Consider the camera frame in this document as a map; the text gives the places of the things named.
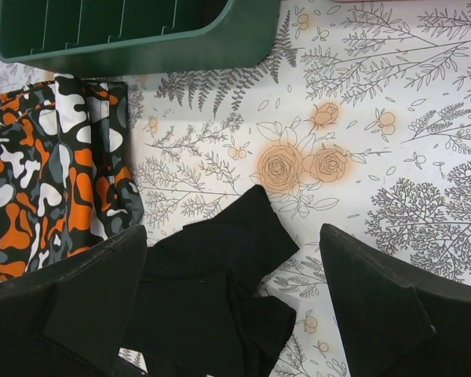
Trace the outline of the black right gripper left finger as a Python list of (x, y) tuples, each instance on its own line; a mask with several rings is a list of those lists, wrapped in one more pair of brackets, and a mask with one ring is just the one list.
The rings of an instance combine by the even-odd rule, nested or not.
[(146, 257), (134, 225), (0, 283), (0, 376), (143, 376), (119, 356)]

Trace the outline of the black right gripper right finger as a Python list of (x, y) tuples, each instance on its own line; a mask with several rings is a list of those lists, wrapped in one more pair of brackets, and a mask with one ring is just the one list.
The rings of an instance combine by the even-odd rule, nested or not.
[(471, 286), (331, 224), (319, 248), (351, 375), (471, 376)]

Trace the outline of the black underwear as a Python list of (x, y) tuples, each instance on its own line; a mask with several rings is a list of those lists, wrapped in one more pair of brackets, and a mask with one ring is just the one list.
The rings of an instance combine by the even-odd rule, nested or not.
[(150, 376), (270, 375), (296, 312), (257, 289), (297, 251), (253, 186), (148, 248), (123, 347), (143, 355)]

